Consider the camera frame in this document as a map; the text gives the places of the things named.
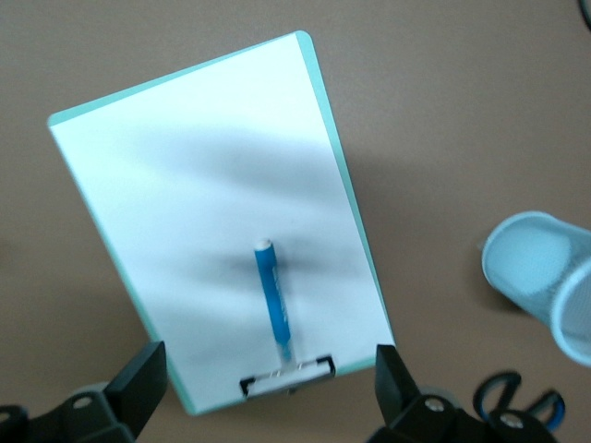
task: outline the mesh pen holder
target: mesh pen holder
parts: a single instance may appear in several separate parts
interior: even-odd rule
[[[591,232],[544,212],[513,215],[488,237],[482,269],[566,355],[591,366]]]

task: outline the black scissors handle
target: black scissors handle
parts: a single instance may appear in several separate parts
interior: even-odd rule
[[[501,372],[487,378],[480,384],[474,394],[472,403],[478,416],[485,422],[488,421],[488,412],[484,406],[485,399],[492,390],[501,385],[503,386],[501,396],[499,397],[497,405],[491,408],[491,411],[497,409],[509,409],[509,404],[513,400],[515,392],[521,385],[521,375],[514,371]],[[564,399],[558,391],[554,389],[547,390],[539,399],[526,407],[524,412],[539,420],[538,417],[550,407],[552,408],[552,412],[549,418],[544,421],[540,420],[540,422],[542,422],[548,431],[551,432],[562,423],[566,412]]]

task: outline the screw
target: screw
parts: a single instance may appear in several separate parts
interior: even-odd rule
[[[430,397],[425,400],[425,406],[427,406],[434,413],[441,413],[445,409],[443,401],[435,397]]]
[[[505,423],[508,427],[512,427],[513,429],[523,429],[524,422],[514,413],[504,413],[501,415],[501,421]]]
[[[91,403],[92,403],[91,397],[80,397],[79,399],[74,401],[74,404],[72,405],[72,407],[74,409],[82,409],[82,408],[86,408]]]

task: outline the blue marker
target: blue marker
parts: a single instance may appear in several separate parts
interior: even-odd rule
[[[281,357],[282,366],[294,364],[294,353],[291,345],[292,334],[289,331],[285,304],[279,289],[277,280],[277,257],[271,240],[261,240],[255,247],[255,258],[259,267],[262,290],[267,299],[269,317],[273,335],[277,341],[277,348]]]

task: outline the table surface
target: table surface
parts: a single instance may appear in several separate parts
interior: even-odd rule
[[[466,410],[519,370],[556,436],[591,435],[591,370],[486,283],[477,245],[522,210],[591,227],[591,32],[575,1],[0,3],[0,402],[47,412],[147,335],[47,117],[293,30],[313,38],[399,351]],[[172,389],[140,441],[362,442],[372,370],[201,417]]]

